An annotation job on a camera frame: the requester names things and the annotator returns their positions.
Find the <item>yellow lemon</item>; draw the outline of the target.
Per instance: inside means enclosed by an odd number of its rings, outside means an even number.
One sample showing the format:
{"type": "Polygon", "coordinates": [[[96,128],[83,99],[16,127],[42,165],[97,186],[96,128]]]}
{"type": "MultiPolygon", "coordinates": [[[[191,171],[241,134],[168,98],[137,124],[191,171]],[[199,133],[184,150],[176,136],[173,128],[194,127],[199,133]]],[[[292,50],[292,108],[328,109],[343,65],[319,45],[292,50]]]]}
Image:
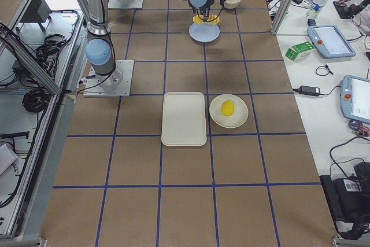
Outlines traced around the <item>yellow lemon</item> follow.
{"type": "Polygon", "coordinates": [[[226,100],[221,105],[221,114],[223,116],[231,116],[234,114],[235,104],[231,100],[226,100]]]}

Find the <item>white rectangular tray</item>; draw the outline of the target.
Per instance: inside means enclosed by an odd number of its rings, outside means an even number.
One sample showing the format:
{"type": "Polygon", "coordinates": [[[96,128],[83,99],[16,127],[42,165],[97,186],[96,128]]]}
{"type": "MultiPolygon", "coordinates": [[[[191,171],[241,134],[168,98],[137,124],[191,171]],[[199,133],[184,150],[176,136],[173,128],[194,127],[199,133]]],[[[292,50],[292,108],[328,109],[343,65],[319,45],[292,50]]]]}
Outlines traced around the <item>white rectangular tray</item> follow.
{"type": "Polygon", "coordinates": [[[167,92],[161,131],[165,146],[203,146],[207,141],[205,96],[200,92],[167,92]]]}

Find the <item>plastic water bottle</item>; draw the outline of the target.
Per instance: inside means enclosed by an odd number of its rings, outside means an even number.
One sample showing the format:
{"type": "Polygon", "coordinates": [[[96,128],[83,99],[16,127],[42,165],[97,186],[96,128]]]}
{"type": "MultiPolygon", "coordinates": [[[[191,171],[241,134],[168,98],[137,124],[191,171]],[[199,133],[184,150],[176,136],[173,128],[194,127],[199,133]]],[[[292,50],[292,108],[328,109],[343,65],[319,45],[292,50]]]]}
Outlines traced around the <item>plastic water bottle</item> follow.
{"type": "Polygon", "coordinates": [[[309,6],[308,11],[306,12],[307,19],[315,19],[322,8],[325,6],[328,0],[312,0],[312,3],[309,6]]]}

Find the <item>white round plate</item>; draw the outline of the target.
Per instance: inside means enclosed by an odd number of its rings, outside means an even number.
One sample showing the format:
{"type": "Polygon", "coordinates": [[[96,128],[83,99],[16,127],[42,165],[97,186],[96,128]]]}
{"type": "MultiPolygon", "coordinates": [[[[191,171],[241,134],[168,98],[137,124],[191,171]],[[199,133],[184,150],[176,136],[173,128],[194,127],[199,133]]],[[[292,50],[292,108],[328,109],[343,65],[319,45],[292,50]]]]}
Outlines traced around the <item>white round plate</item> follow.
{"type": "Polygon", "coordinates": [[[232,94],[222,94],[215,97],[209,106],[212,120],[224,128],[242,126],[248,116],[249,109],[241,98],[232,94]]]}

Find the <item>black power adapter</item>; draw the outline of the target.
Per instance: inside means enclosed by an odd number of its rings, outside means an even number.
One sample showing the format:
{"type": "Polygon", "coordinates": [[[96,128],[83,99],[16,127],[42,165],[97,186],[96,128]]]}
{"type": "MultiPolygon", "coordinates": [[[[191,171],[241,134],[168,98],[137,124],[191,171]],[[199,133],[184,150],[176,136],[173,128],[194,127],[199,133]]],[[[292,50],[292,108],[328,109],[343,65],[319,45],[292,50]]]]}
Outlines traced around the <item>black power adapter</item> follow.
{"type": "Polygon", "coordinates": [[[310,95],[310,96],[320,96],[321,92],[318,87],[312,87],[312,86],[300,86],[299,87],[299,93],[303,95],[310,95]]]}

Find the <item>blue teach pendant upper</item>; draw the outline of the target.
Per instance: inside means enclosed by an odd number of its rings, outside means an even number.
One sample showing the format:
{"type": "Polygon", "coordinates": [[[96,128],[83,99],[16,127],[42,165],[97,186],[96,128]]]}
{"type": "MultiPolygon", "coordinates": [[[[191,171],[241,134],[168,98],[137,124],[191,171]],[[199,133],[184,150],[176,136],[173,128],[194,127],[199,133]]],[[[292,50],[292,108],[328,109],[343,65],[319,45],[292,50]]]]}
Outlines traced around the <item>blue teach pendant upper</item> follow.
{"type": "Polygon", "coordinates": [[[354,57],[355,50],[335,25],[316,25],[307,28],[308,37],[325,58],[354,57]]]}

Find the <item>blue teach pendant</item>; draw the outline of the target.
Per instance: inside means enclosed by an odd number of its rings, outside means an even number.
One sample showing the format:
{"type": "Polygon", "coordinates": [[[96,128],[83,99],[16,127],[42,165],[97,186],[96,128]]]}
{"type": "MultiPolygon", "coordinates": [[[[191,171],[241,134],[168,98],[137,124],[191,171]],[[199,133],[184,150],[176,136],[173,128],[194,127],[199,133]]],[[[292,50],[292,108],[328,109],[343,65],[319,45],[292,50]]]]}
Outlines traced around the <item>blue teach pendant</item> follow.
{"type": "Polygon", "coordinates": [[[341,111],[344,117],[369,124],[369,80],[345,75],[341,81],[341,111]]]}
{"type": "Polygon", "coordinates": [[[335,25],[316,25],[307,28],[308,37],[325,58],[354,57],[355,50],[335,25]]]}

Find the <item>blue teach pendant lower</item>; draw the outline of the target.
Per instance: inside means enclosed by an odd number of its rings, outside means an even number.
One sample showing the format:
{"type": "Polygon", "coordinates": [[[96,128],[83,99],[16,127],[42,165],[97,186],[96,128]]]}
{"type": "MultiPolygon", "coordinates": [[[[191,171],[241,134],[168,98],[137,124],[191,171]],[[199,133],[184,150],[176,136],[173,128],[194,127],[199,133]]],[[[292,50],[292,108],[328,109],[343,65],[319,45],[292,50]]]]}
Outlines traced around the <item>blue teach pendant lower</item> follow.
{"type": "Polygon", "coordinates": [[[345,75],[341,81],[341,111],[344,117],[369,124],[369,80],[345,75]]]}

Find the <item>green white carton box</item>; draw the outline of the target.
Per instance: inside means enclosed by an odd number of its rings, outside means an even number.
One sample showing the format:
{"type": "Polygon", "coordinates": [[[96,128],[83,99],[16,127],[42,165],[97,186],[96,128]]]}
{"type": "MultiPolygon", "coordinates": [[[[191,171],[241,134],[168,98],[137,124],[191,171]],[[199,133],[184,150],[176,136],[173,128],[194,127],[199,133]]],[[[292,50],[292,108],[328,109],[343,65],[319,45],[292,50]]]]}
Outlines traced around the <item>green white carton box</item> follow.
{"type": "Polygon", "coordinates": [[[293,45],[285,53],[285,57],[291,61],[298,61],[310,56],[315,47],[308,41],[293,45]]]}

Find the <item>blue plate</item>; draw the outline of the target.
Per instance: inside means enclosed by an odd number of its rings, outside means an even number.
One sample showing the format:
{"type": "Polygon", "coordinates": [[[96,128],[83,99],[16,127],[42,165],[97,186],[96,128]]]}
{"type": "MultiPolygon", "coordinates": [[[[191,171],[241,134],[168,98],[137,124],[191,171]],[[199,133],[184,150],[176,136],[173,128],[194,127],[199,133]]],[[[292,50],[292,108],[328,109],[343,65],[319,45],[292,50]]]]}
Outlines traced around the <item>blue plate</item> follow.
{"type": "Polygon", "coordinates": [[[218,25],[193,23],[190,25],[188,32],[190,36],[197,42],[209,43],[216,40],[220,35],[220,28],[218,25]]]}

